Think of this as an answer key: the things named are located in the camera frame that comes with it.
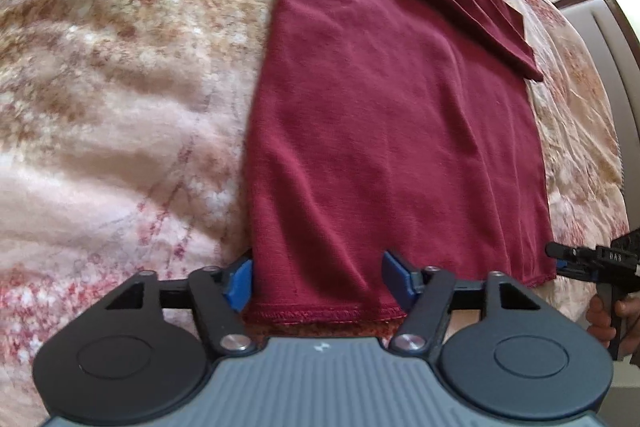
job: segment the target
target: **mattress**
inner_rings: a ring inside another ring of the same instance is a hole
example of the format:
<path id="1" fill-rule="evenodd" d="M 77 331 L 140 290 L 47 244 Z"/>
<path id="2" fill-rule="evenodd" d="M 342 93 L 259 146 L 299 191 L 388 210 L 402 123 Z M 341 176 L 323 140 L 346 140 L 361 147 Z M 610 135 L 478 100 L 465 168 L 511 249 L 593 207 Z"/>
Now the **mattress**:
<path id="1" fill-rule="evenodd" d="M 554 236 L 607 243 L 628 225 L 602 81 L 548 1 L 506 1 L 545 77 L 527 89 Z M 34 354 L 115 285 L 142 268 L 183 277 L 250 247 L 242 160 L 272 2 L 0 0 L 0 425 L 44 418 Z M 575 319 L 593 288 L 558 278 L 536 291 Z M 396 326 L 253 332 L 386 337 Z"/>

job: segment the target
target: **bedsheet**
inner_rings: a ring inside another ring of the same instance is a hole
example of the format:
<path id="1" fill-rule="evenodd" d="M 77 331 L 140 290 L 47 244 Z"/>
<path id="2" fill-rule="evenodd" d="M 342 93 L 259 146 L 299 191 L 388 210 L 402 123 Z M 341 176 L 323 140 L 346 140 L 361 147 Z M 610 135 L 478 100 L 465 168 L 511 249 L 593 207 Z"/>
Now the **bedsheet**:
<path id="1" fill-rule="evenodd" d="M 548 1 L 507 2 L 545 77 L 528 91 L 554 235 L 606 243 L 627 224 L 602 82 Z M 178 278 L 250 246 L 244 133 L 271 4 L 0 0 L 0 425 L 42 420 L 34 354 L 110 288 L 143 267 Z M 558 278 L 537 291 L 575 319 L 593 288 Z"/>

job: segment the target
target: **bed headboard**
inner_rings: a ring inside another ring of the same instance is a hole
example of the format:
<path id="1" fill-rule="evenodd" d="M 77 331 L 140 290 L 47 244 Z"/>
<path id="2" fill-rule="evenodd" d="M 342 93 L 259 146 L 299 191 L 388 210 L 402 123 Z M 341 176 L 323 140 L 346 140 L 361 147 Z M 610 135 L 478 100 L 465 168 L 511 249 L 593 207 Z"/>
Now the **bed headboard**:
<path id="1" fill-rule="evenodd" d="M 631 229 L 640 227 L 640 42 L 616 0 L 559 0 L 582 36 L 609 97 Z"/>

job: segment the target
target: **silver bolt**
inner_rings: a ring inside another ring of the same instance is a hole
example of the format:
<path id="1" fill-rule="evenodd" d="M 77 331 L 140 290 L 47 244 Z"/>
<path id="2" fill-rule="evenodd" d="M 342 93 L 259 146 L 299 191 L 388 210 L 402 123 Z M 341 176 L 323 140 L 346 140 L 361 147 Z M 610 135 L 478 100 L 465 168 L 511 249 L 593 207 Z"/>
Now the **silver bolt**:
<path id="1" fill-rule="evenodd" d="M 220 346 L 228 351 L 244 351 L 251 346 L 251 339 L 246 335 L 231 333 L 222 337 Z"/>
<path id="2" fill-rule="evenodd" d="M 419 351 L 426 346 L 426 344 L 427 341 L 424 338 L 418 335 L 412 335 L 411 333 L 405 333 L 404 335 L 394 338 L 394 346 L 402 351 Z"/>

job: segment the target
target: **maroon t-shirt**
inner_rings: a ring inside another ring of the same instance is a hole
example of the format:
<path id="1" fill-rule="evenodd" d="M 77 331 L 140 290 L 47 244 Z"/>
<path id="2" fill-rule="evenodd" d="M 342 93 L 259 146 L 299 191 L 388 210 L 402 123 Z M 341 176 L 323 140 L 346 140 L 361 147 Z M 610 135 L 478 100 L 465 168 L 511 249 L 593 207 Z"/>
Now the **maroon t-shirt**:
<path id="1" fill-rule="evenodd" d="M 552 279 L 522 17 L 503 0 L 277 0 L 250 122 L 250 318 L 402 314 L 382 253 Z"/>

